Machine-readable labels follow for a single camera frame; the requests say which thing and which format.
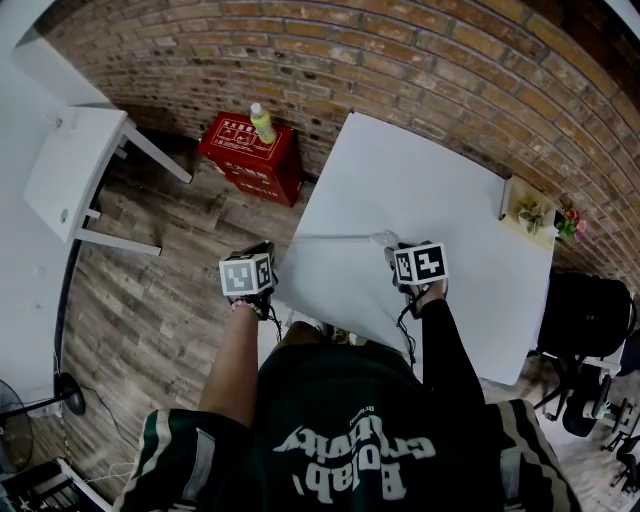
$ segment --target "wristband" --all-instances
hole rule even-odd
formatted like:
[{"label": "wristband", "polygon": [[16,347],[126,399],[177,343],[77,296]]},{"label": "wristband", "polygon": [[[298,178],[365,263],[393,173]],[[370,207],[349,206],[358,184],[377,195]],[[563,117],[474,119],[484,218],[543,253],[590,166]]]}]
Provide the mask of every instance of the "wristband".
[{"label": "wristband", "polygon": [[238,306],[246,306],[251,308],[253,312],[258,315],[258,318],[262,319],[262,311],[255,304],[250,304],[245,300],[238,299],[233,304],[231,304],[231,312],[235,311]]}]

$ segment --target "green t-shirt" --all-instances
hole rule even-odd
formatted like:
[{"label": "green t-shirt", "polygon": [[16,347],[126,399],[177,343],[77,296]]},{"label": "green t-shirt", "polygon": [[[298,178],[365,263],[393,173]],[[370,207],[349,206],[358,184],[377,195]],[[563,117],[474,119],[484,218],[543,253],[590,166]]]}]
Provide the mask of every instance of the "green t-shirt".
[{"label": "green t-shirt", "polygon": [[[114,510],[579,510],[532,409],[465,410],[459,393],[434,405],[380,346],[282,347],[260,370],[251,431],[216,414],[153,413]],[[505,434],[512,413],[524,434]]]}]

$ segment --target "black sleeve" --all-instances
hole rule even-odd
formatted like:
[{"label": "black sleeve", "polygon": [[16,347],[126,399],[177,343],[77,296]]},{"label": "black sleeve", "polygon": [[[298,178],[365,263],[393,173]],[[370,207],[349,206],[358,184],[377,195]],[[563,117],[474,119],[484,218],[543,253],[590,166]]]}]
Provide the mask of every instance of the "black sleeve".
[{"label": "black sleeve", "polygon": [[206,486],[216,491],[249,446],[250,431],[218,414],[159,410],[145,421],[133,475],[114,512],[192,509]]},{"label": "black sleeve", "polygon": [[423,382],[434,403],[458,403],[465,407],[484,405],[476,372],[464,350],[456,323],[445,300],[431,301],[422,308]]}]

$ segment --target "black backpack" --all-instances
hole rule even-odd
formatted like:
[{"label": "black backpack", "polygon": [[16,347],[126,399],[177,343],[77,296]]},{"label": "black backpack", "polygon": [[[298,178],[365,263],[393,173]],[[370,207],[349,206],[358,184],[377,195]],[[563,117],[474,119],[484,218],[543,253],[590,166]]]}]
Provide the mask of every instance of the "black backpack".
[{"label": "black backpack", "polygon": [[538,350],[558,357],[606,357],[631,335],[636,314],[621,281],[552,273]]}]

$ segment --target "white desk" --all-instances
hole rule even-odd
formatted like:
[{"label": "white desk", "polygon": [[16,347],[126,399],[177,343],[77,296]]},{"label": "white desk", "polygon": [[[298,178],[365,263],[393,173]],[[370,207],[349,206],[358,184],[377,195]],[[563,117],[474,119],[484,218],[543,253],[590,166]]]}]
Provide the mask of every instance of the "white desk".
[{"label": "white desk", "polygon": [[[480,377],[513,384],[537,337],[552,252],[500,225],[503,188],[502,178],[438,144],[351,114],[281,265],[276,298],[406,353],[396,328],[404,297],[382,247],[297,239],[388,229],[406,242],[444,242],[448,302],[469,358]],[[410,314],[405,323],[420,364],[420,324]]]},{"label": "white desk", "polygon": [[62,124],[51,133],[38,155],[24,198],[63,241],[78,238],[122,249],[160,254],[161,248],[117,238],[82,228],[89,203],[114,152],[126,156],[118,146],[123,137],[182,181],[191,175],[136,130],[122,110],[68,107],[60,114]]}]

